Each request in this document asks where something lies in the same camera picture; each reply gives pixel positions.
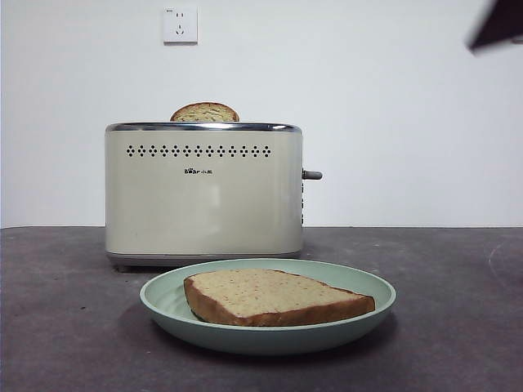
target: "bread slice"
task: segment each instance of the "bread slice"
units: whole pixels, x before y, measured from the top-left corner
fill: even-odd
[[[234,123],[239,115],[229,106],[217,102],[199,102],[184,106],[174,112],[171,121],[181,123]]]
[[[187,277],[187,302],[210,323],[286,327],[327,323],[375,309],[371,296],[275,269],[223,269]]]

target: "toaster base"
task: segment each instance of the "toaster base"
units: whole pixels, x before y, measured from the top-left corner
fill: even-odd
[[[203,263],[206,261],[231,260],[231,259],[293,259],[298,258],[300,251],[271,254],[221,254],[221,255],[129,255],[122,253],[105,252],[111,263],[118,271],[123,272],[127,266],[157,266],[157,267],[183,267]]]

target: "dark object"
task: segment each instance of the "dark object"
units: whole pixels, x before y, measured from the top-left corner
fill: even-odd
[[[471,51],[496,43],[523,43],[523,0],[497,0],[486,14],[472,41]]]

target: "toaster lever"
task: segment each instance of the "toaster lever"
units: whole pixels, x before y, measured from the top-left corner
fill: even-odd
[[[321,177],[324,175],[321,173],[321,171],[302,171],[302,179],[303,180],[321,180]]]

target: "plate rim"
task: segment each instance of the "plate rim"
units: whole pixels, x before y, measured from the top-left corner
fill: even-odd
[[[180,271],[189,270],[191,268],[194,268],[196,266],[201,266],[201,265],[215,265],[215,264],[222,264],[222,263],[227,263],[227,262],[232,262],[232,261],[261,261],[261,260],[298,261],[298,262],[305,262],[305,263],[320,264],[320,265],[325,265],[325,266],[328,266],[328,267],[329,266],[342,267],[342,268],[345,268],[345,269],[348,269],[348,270],[353,270],[353,271],[356,271],[358,273],[369,275],[370,277],[375,278],[375,279],[379,280],[380,282],[382,282],[383,284],[385,284],[385,286],[391,292],[391,297],[389,298],[389,300],[387,302],[385,302],[379,308],[373,310],[372,312],[368,312],[366,314],[362,314],[361,316],[356,316],[356,317],[352,317],[352,318],[345,318],[343,320],[331,321],[331,322],[328,322],[328,323],[295,325],[295,326],[290,326],[290,327],[244,327],[244,326],[238,326],[238,325],[226,325],[226,324],[208,323],[208,322],[204,322],[204,321],[193,320],[193,319],[190,319],[190,318],[180,317],[180,316],[177,316],[177,315],[172,314],[172,313],[164,312],[163,310],[161,310],[158,307],[156,307],[153,304],[151,304],[147,300],[147,298],[145,297],[145,291],[147,290],[147,288],[150,285],[154,284],[154,282],[156,280],[160,280],[161,278],[165,278],[165,276],[170,275],[170,274],[176,274],[176,273],[179,273]],[[349,267],[347,265],[329,263],[329,262],[324,262],[324,261],[303,260],[303,259],[280,259],[280,258],[274,258],[273,259],[273,258],[260,257],[260,258],[252,258],[252,259],[228,259],[228,260],[219,260],[219,261],[208,261],[208,262],[205,262],[205,263],[186,265],[186,266],[178,268],[178,269],[173,269],[171,271],[164,272],[163,274],[155,276],[154,278],[152,278],[149,281],[147,281],[146,283],[144,283],[144,285],[140,289],[140,299],[141,299],[142,304],[146,308],[148,308],[150,311],[152,311],[152,312],[154,312],[156,314],[161,314],[163,317],[166,317],[166,318],[172,319],[172,320],[176,320],[176,321],[181,322],[181,323],[193,324],[193,325],[199,326],[199,327],[211,327],[211,328],[232,330],[232,331],[284,332],[284,331],[300,331],[300,330],[309,330],[309,329],[316,329],[316,328],[334,327],[334,326],[337,326],[337,325],[343,325],[343,324],[348,324],[348,323],[355,323],[357,321],[360,321],[361,319],[370,318],[370,317],[375,316],[377,314],[380,314],[381,312],[384,312],[384,311],[386,311],[386,310],[388,310],[389,308],[392,307],[392,305],[396,301],[396,290],[384,278],[381,278],[381,277],[379,277],[379,276],[377,276],[375,274],[371,274],[370,272],[364,271],[362,269]]]

